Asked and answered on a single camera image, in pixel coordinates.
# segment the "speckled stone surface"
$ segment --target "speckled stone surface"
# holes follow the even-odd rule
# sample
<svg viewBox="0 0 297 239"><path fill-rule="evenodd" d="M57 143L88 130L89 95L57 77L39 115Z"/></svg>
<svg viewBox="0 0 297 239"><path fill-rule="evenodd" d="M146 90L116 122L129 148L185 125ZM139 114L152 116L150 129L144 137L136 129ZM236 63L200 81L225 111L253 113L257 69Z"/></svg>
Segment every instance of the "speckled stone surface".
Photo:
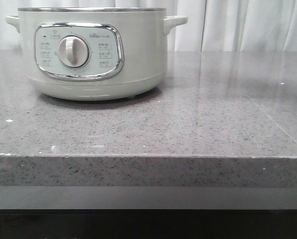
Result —
<svg viewBox="0 0 297 239"><path fill-rule="evenodd" d="M170 53L155 89L37 92L0 51L0 185L297 187L297 53Z"/></svg>

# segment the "multi-cooker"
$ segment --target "multi-cooker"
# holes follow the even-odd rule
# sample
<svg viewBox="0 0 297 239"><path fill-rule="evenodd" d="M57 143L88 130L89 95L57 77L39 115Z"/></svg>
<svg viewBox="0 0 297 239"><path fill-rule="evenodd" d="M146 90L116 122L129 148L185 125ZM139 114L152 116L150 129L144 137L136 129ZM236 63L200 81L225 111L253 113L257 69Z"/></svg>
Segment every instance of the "multi-cooker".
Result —
<svg viewBox="0 0 297 239"><path fill-rule="evenodd" d="M165 8L19 8L24 67L39 91L96 101L154 88L167 66L167 38L185 16Z"/></svg>

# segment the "curtain fold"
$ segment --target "curtain fold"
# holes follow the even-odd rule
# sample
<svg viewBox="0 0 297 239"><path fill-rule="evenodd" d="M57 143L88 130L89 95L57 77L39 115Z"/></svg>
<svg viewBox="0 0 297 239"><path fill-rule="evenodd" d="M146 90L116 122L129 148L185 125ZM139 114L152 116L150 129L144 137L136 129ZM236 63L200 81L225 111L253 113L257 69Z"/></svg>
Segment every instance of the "curtain fold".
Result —
<svg viewBox="0 0 297 239"><path fill-rule="evenodd" d="M165 7L188 16L169 51L297 51L297 0L0 0L0 49L20 48L4 20L18 7Z"/></svg>

